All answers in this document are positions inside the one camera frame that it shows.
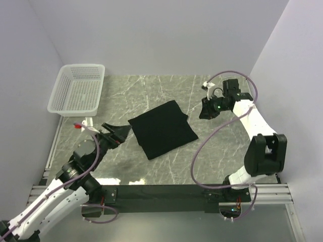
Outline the black t shirt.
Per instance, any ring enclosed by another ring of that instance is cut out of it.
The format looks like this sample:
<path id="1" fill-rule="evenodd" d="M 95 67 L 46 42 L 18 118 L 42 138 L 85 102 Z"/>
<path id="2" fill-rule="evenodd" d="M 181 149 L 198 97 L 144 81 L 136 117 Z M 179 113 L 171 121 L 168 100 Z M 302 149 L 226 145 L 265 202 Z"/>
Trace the black t shirt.
<path id="1" fill-rule="evenodd" d="M 198 139 L 176 101 L 168 101 L 128 120 L 148 160 Z"/>

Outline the white plastic basket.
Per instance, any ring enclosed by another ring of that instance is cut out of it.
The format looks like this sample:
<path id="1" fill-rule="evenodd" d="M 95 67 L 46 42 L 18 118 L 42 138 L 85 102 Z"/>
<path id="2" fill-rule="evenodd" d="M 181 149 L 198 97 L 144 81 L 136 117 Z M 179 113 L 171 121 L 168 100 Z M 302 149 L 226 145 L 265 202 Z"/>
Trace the white plastic basket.
<path id="1" fill-rule="evenodd" d="M 105 66 L 101 64 L 62 66 L 47 111 L 63 117 L 96 116 L 104 75 Z"/>

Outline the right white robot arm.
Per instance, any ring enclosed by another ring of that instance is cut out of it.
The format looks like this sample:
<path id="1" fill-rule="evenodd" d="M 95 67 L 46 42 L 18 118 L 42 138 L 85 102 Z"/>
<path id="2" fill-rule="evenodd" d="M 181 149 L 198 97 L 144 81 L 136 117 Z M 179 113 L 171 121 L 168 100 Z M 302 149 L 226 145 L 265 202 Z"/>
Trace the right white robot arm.
<path id="1" fill-rule="evenodd" d="M 223 182 L 222 197 L 233 201 L 239 190 L 257 180 L 279 173 L 285 164 L 287 137 L 272 129 L 259 113 L 250 93 L 242 92 L 237 79 L 223 81 L 223 95 L 216 96 L 215 84 L 204 82 L 207 96 L 202 99 L 200 119 L 213 119 L 222 111 L 231 111 L 242 123 L 250 139 L 244 164 Z"/>

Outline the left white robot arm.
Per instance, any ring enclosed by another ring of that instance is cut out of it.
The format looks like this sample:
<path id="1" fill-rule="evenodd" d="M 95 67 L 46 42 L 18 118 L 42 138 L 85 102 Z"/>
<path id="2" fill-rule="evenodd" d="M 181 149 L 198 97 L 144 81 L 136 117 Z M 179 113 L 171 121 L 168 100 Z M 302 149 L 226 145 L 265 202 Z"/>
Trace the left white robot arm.
<path id="1" fill-rule="evenodd" d="M 68 210 L 104 197 L 102 185 L 90 173 L 108 150 L 125 142 L 131 126 L 103 123 L 107 133 L 80 123 L 75 126 L 82 127 L 92 138 L 79 143 L 69 161 L 31 205 L 15 218 L 1 221 L 1 241 L 39 241 L 41 232 L 67 215 Z"/>

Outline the black base beam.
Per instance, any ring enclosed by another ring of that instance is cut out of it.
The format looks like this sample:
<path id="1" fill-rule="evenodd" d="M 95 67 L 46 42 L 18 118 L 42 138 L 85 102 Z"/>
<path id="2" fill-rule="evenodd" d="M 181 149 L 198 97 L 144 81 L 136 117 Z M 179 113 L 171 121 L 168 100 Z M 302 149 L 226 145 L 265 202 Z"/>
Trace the black base beam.
<path id="1" fill-rule="evenodd" d="M 251 202 L 248 189 L 208 190 L 198 185 L 105 185 L 86 203 L 106 205 L 119 213 L 219 213 L 220 203 Z"/>

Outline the aluminium rail frame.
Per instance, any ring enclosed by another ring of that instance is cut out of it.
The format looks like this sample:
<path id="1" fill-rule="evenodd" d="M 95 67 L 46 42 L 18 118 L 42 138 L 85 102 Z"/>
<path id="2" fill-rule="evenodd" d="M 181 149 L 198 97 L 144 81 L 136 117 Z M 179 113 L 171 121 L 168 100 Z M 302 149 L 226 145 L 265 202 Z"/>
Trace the aluminium rail frame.
<path id="1" fill-rule="evenodd" d="M 256 184 L 258 187 L 256 204 L 293 204 L 288 184 Z M 31 205 L 47 186 L 32 186 L 26 206 Z"/>

